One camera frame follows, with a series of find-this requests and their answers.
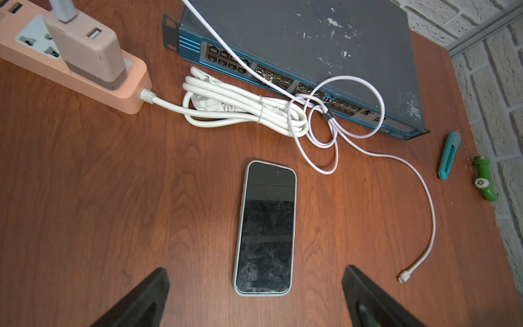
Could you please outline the smartphone with green case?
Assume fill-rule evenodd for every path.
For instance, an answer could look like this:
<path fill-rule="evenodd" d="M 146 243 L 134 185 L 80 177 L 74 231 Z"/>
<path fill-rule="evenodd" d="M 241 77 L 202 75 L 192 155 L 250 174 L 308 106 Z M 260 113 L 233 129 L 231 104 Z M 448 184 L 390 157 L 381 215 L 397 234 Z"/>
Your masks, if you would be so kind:
<path fill-rule="evenodd" d="M 284 296 L 292 287 L 297 176 L 253 160 L 245 170 L 232 284 L 245 297 Z"/>

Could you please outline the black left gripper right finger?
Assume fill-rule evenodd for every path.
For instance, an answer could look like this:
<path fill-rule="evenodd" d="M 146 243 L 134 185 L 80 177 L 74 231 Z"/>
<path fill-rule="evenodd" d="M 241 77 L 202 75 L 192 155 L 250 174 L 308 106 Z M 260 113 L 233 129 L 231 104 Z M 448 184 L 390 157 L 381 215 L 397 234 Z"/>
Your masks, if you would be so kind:
<path fill-rule="evenodd" d="M 424 325 L 354 265 L 346 267 L 342 286 L 353 326 Z"/>

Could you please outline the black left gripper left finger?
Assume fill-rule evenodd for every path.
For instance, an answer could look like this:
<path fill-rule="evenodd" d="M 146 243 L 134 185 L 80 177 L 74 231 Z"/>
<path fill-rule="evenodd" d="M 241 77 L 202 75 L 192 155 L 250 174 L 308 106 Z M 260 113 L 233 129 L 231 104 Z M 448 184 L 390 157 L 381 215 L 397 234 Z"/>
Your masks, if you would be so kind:
<path fill-rule="evenodd" d="M 92 326 L 160 326 L 169 291 L 168 272 L 159 267 Z"/>

